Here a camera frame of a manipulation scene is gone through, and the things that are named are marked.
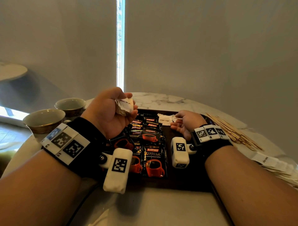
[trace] wooden coffee stirrer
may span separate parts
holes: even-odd
[[[230,123],[226,122],[218,116],[213,116],[208,113],[206,114],[213,120],[213,122],[215,122],[215,124],[219,125],[227,133],[227,135],[233,142],[237,144],[244,144],[246,147],[253,151],[256,151],[257,149],[264,151],[256,142],[242,133],[239,129],[232,126]]]

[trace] white tracking module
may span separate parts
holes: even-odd
[[[116,148],[110,160],[108,172],[103,183],[105,191],[124,194],[128,179],[128,171],[131,165],[132,151],[124,148]]]
[[[174,168],[186,168],[189,164],[186,140],[174,137],[171,142],[172,165]]]

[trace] right hand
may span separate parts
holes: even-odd
[[[183,134],[186,140],[191,140],[190,132],[193,132],[196,128],[207,124],[206,120],[199,114],[187,110],[181,110],[176,114],[176,122],[171,123],[171,129]]]

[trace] round table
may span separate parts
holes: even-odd
[[[0,82],[22,77],[27,71],[28,69],[22,65],[0,62]]]
[[[232,116],[198,102],[181,97],[155,93],[133,93],[133,99],[140,109],[166,111],[190,110],[197,113],[218,115],[228,123],[241,129],[257,142],[264,154],[277,157],[289,164],[296,163],[261,134],[248,129],[247,125]],[[33,136],[21,146],[3,173],[18,168],[41,148]],[[244,145],[237,148],[251,158],[255,152]],[[92,184],[84,181],[80,194]],[[88,225],[100,217],[99,225],[228,225],[215,197],[211,193],[144,188],[127,190],[124,195],[104,192],[97,189],[83,204],[74,218],[74,225]]]

